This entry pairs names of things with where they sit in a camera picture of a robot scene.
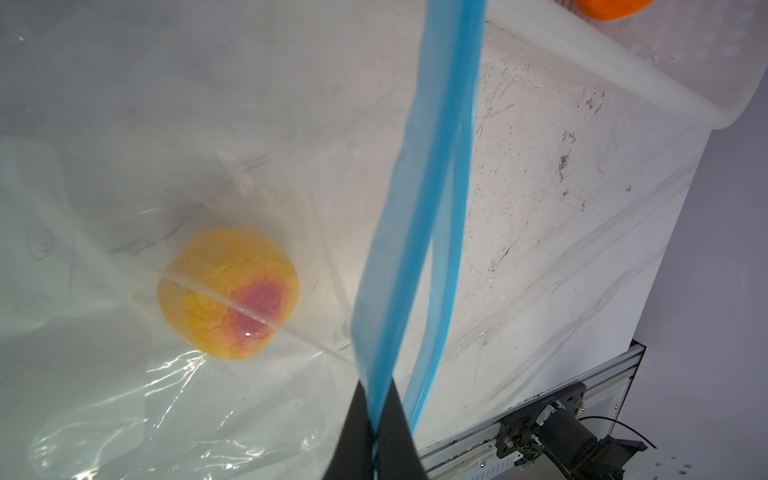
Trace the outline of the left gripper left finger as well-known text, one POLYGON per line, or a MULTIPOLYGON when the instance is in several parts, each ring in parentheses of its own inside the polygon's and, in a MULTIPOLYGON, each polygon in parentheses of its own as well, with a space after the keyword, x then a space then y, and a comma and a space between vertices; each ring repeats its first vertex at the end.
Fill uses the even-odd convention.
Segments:
POLYGON ((323 480, 373 480, 374 434, 365 390, 358 383, 334 454, 323 480))

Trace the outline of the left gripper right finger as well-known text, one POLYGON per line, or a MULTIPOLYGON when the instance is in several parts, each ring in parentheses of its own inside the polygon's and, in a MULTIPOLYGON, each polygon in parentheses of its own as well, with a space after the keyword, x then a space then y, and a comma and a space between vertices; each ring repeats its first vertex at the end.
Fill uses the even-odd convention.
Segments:
POLYGON ((380 480, 427 480, 396 384, 391 382, 376 437, 376 475, 380 480))

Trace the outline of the yellow peach fruit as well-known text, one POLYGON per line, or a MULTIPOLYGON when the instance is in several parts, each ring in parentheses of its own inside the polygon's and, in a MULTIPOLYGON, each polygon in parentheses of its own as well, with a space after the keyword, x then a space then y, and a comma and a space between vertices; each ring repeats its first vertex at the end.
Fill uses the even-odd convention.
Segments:
MULTIPOLYGON (((167 271, 277 322, 287 320, 299 298, 299 279, 290 258, 252 230, 202 231, 167 271)), ((156 296, 169 325, 194 347, 218 358, 248 358, 274 335, 270 326, 166 278, 158 282, 156 296)))

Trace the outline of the clear zip top bag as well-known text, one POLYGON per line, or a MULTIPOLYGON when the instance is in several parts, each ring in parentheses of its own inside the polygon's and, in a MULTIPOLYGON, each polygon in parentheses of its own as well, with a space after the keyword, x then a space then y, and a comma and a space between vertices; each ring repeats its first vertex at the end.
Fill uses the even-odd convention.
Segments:
POLYGON ((485 23, 3 2, 2 477, 419 477, 485 23))

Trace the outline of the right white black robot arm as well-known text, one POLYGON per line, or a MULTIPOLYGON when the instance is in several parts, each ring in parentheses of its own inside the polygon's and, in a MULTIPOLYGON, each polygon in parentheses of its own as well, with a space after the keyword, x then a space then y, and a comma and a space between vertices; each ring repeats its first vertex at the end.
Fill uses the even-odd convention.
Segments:
POLYGON ((602 438, 577 417, 586 386, 566 385, 511 410, 499 421, 496 457, 516 466, 548 458, 566 479, 735 479, 737 473, 666 454, 642 440, 602 438))

